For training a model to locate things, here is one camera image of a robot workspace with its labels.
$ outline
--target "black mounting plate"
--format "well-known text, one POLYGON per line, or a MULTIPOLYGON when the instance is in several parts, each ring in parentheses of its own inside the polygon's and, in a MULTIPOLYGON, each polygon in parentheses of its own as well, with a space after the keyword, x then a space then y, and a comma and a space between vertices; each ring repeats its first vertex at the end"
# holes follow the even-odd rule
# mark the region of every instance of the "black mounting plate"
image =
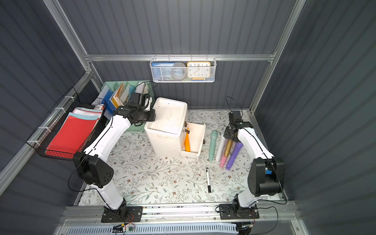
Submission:
MULTIPOLYGON (((142 216, 142 206, 127 206, 127 214, 125 216, 125 222, 128 222, 128 218, 131 218, 132 220, 132 214, 134 215, 134 219, 132 222, 140 222, 141 216, 142 216)), ((108 210, 105 208, 105 211, 102 214, 102 223, 114 223, 114 222, 124 222, 122 220, 119 220, 118 216, 113 216, 111 213, 108 212, 108 210)))
POLYGON ((232 206, 219 204, 219 212, 221 220, 253 219, 253 216, 255 216, 255 219, 260 218, 256 205, 251 208, 241 208, 234 214, 232 206))

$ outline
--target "white marker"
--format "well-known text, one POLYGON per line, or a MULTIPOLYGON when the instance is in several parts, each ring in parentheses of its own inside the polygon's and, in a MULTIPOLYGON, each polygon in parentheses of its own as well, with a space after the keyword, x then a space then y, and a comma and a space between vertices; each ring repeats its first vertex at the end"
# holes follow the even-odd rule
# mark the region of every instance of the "white marker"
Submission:
POLYGON ((208 192, 211 193, 210 178, 209 178, 209 168, 206 168, 206 178, 208 179, 208 192))
POLYGON ((220 162, 221 161, 221 157, 223 155, 222 153, 222 150, 224 149, 224 145, 225 145, 225 138, 224 136, 222 135, 221 136, 221 140, 219 141, 219 145, 218 145, 218 149, 217 149, 217 155, 215 156, 215 161, 216 162, 220 162))

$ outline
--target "vent grille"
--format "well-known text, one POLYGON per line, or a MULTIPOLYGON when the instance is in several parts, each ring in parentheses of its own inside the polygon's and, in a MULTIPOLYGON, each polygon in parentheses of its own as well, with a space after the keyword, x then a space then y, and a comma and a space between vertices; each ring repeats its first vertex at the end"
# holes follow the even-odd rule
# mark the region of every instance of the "vent grille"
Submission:
MULTIPOLYGON (((67 235, 109 235, 113 225, 69 226, 67 235)), ((231 223, 184 223, 184 224, 137 224, 136 229, 125 234, 179 234, 179 233, 221 233, 237 234, 236 225, 231 223)))

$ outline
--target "red paper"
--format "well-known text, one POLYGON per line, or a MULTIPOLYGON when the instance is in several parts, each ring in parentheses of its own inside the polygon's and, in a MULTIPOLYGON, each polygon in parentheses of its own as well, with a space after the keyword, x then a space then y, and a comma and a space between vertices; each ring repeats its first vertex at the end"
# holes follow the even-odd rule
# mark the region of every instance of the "red paper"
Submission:
POLYGON ((83 120, 69 116, 63 127, 48 145, 46 154, 50 156, 64 157, 62 156, 63 153, 57 153, 54 151, 66 152, 72 153, 72 155, 69 156, 72 158, 82 143, 90 135, 96 122, 97 120, 83 120))

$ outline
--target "box lid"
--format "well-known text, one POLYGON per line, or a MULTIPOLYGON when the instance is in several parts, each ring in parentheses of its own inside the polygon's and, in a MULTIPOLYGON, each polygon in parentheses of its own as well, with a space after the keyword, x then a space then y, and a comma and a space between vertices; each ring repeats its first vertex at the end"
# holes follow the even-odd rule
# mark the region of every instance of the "box lid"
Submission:
POLYGON ((153 107, 155 109, 155 121, 151 123, 149 129, 180 134, 185 121, 186 103, 160 99, 157 99, 153 107))

